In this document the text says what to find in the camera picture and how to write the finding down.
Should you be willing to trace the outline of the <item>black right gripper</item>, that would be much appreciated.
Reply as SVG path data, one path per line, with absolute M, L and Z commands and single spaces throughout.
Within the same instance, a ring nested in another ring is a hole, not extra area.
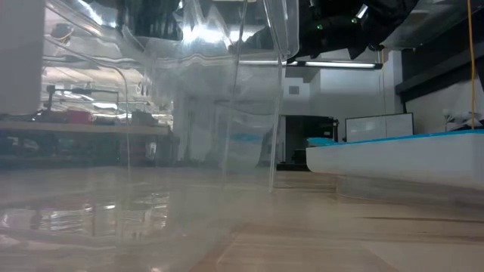
M 378 0 L 298 0 L 299 50 L 290 59 L 346 49 L 354 60 L 367 49 L 377 51 L 365 26 L 377 8 Z

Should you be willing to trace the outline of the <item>long wooden workbench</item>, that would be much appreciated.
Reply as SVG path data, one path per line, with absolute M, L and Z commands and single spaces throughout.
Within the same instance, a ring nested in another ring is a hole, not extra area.
M 0 121 L 0 129 L 152 135 L 168 135 L 169 133 L 169 127 L 147 127 L 132 125 L 86 125 L 13 121 Z

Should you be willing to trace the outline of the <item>blue white pill organizer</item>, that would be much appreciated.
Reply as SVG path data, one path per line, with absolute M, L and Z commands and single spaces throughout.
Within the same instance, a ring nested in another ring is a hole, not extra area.
M 484 130 L 309 147 L 306 164 L 316 173 L 484 189 Z

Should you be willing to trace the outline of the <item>white crumpled bundle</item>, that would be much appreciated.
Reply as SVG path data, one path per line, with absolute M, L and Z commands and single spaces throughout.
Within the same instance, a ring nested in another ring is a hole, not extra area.
M 445 131 L 462 131 L 470 129 L 484 129 L 484 115 L 470 111 L 443 110 Z

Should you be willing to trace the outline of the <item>white whiteboard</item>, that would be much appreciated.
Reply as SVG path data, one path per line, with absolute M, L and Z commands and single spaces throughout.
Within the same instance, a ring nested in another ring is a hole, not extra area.
M 412 113 L 365 116 L 345 120 L 346 141 L 371 141 L 414 134 Z

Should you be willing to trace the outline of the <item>clear plastic storage container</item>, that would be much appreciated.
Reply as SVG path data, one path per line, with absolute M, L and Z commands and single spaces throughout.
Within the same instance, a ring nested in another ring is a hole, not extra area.
M 74 31 L 51 37 L 57 23 Z M 0 0 L 0 272 L 185 272 L 271 189 L 298 0 Z M 119 92 L 87 96 L 46 87 Z

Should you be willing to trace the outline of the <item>black yellow ceiling reel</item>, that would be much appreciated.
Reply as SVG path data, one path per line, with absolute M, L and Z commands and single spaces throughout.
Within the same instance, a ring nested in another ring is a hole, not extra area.
M 57 23 L 51 30 L 51 37 L 58 41 L 66 41 L 73 34 L 74 28 L 68 23 Z

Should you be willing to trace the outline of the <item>red toolbox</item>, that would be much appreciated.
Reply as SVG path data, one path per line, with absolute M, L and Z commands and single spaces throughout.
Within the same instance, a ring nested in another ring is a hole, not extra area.
M 66 116 L 67 121 L 72 124 L 88 125 L 93 122 L 93 115 L 86 111 L 68 110 Z

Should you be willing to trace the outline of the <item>long ceiling light bar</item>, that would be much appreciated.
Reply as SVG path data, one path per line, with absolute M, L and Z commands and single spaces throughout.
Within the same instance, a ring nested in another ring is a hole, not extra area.
M 241 65 L 245 66 L 292 66 L 309 68 L 329 68 L 329 69 L 350 69 L 350 70 L 381 70 L 381 63 L 358 63 L 358 62 L 337 62 L 337 61 L 287 61 L 279 63 L 276 60 L 241 60 Z

